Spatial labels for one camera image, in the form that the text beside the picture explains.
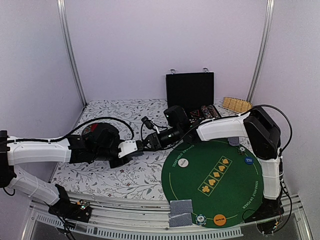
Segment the blue grey cloth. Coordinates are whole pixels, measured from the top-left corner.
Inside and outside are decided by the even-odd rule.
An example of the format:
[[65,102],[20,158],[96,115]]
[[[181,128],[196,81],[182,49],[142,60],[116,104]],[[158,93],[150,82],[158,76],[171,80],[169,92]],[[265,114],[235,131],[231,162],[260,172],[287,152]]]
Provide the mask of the blue grey cloth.
[[128,156],[129,157],[138,157],[138,156],[142,156],[143,154],[144,154],[143,151],[135,151],[135,152],[130,153]]

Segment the white dealer button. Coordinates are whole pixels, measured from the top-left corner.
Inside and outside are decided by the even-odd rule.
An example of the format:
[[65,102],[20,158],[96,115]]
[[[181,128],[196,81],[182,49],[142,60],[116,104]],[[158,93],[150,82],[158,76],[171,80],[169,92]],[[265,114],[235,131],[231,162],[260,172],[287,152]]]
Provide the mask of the white dealer button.
[[189,161],[186,158],[181,158],[178,160],[178,165],[181,168],[186,168],[189,165]]

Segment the dealt card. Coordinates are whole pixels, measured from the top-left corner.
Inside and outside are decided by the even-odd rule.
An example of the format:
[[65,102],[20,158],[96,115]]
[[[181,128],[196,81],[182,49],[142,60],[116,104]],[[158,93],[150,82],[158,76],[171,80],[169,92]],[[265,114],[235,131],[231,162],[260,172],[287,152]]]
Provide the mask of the dealt card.
[[169,205],[171,214],[185,214],[193,212],[191,199],[171,200]]
[[239,137],[229,137],[227,140],[231,146],[239,146],[240,145]]
[[191,226],[193,224],[191,213],[169,213],[169,227],[184,227]]

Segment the green white poker chip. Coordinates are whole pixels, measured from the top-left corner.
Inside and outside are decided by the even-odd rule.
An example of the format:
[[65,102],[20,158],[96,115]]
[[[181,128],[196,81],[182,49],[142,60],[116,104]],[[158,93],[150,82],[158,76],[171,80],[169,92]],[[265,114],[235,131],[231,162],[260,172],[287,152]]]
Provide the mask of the green white poker chip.
[[207,218],[204,214],[197,214],[195,216],[195,223],[199,226],[205,226],[207,224]]

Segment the orange big blind button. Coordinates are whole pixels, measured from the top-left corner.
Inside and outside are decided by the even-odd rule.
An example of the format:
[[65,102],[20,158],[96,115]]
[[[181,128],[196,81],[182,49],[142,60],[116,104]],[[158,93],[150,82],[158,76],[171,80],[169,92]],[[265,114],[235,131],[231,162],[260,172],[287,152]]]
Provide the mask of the orange big blind button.
[[223,214],[217,214],[213,217],[213,223],[216,226],[224,226],[227,223],[227,218]]

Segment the blue small blind button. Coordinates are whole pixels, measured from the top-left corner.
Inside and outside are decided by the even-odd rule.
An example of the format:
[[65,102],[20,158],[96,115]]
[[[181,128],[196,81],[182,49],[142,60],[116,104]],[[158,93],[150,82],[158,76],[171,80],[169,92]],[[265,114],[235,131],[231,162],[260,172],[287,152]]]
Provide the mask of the blue small blind button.
[[249,156],[246,156],[244,158],[244,162],[247,164],[247,165],[253,165],[254,164],[254,159],[252,157],[249,157]]

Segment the red floral plate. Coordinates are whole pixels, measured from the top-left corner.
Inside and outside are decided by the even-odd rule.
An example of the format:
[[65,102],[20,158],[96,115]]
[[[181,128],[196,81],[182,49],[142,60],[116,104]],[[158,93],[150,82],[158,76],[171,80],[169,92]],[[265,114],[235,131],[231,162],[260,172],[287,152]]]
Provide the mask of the red floral plate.
[[81,132],[81,136],[85,137],[87,134],[91,134],[98,126],[98,123],[92,123],[87,125]]

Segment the poker chip row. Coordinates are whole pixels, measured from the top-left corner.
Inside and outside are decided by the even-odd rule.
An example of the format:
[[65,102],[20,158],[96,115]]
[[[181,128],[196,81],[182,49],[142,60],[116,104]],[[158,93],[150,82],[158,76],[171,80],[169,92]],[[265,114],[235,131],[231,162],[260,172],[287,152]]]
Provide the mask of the poker chip row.
[[212,119],[213,118],[213,116],[210,113],[210,111],[207,108],[207,106],[205,106],[205,105],[201,106],[201,112],[202,112],[202,114],[203,114],[205,119]]
[[208,105],[207,109],[214,119],[219,119],[222,117],[214,105]]

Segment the black poker chip case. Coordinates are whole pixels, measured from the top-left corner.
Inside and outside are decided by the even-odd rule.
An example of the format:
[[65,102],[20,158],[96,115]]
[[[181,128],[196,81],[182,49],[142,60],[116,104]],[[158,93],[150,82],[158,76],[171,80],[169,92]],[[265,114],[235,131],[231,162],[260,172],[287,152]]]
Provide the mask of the black poker chip case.
[[213,105],[215,100],[215,73],[171,73],[165,76],[167,106],[180,106],[190,118],[190,112],[201,106]]

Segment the green round poker mat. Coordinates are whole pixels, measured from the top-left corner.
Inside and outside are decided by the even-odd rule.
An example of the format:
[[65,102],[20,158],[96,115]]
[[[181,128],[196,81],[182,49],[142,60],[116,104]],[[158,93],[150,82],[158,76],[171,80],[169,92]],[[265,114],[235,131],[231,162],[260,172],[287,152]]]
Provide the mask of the green round poker mat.
[[[180,144],[172,150],[162,167],[161,184],[165,198],[192,200],[192,222],[198,214],[206,216],[206,228],[222,229],[243,222],[242,213],[247,209],[258,210],[263,201],[262,168],[254,154],[229,145],[218,139],[194,145]],[[254,163],[245,163],[252,157]],[[180,167],[179,159],[187,159],[189,165]],[[226,217],[224,226],[217,226],[213,218],[217,214]]]

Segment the woven bamboo tray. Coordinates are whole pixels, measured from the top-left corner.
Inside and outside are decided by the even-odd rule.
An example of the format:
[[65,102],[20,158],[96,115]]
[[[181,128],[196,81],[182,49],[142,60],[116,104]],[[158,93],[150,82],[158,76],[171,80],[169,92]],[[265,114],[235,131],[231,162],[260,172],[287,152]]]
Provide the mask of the woven bamboo tray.
[[250,102],[242,99],[224,97],[222,107],[236,113],[244,113],[250,110],[253,107],[253,105]]

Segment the front aluminium rail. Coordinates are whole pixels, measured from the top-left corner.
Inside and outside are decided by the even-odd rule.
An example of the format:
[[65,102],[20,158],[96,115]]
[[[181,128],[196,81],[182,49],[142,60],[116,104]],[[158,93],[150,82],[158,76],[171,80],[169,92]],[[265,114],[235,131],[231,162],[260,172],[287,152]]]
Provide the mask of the front aluminium rail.
[[72,193],[72,200],[90,201],[91,218],[88,223],[75,222],[72,233],[77,240],[312,240],[308,220],[297,194],[283,196],[284,216],[277,232],[264,235],[259,223],[269,226],[273,218],[235,227],[213,229],[198,225],[170,227],[170,206],[164,200],[102,198]]

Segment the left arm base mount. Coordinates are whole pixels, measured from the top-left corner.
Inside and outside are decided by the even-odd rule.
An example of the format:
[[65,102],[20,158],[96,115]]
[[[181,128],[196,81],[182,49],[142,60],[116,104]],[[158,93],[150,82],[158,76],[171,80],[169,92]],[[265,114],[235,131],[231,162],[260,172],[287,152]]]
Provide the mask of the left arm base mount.
[[80,199],[76,203],[72,203],[64,187],[58,184],[54,186],[58,190],[58,201],[54,205],[49,205],[48,213],[61,219],[88,223],[93,210],[90,202]]

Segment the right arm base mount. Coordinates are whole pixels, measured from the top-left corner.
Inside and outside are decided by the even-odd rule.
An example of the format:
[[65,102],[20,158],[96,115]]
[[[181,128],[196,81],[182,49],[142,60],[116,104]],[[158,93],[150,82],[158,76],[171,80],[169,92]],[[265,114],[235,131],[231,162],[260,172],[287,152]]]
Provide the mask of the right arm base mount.
[[282,205],[281,199],[278,200],[269,200],[264,199],[262,204],[258,208],[258,210],[253,209],[246,209],[242,215],[241,219],[244,223],[251,223],[256,221],[262,221],[268,218],[274,218],[272,221],[265,221],[256,224],[257,230],[264,236],[270,236],[287,225],[289,222],[292,211],[293,211],[293,201],[292,198],[289,196],[289,214],[287,218],[284,220],[284,207]]

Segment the left aluminium frame post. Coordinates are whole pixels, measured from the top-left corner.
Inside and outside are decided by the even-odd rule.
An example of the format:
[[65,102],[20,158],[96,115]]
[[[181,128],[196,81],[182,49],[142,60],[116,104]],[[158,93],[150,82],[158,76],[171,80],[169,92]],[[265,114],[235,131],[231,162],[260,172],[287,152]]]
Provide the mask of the left aluminium frame post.
[[75,87],[76,87],[82,106],[86,107],[88,103],[87,103],[85,91],[80,79],[78,66],[77,66],[77,62],[76,62],[76,58],[73,50],[73,45],[72,45],[72,40],[71,40],[71,35],[70,35],[70,30],[68,25],[66,4],[64,0],[57,0],[56,3],[57,3],[58,16],[59,16],[61,30],[62,30],[62,36],[65,43],[66,53],[68,56]]

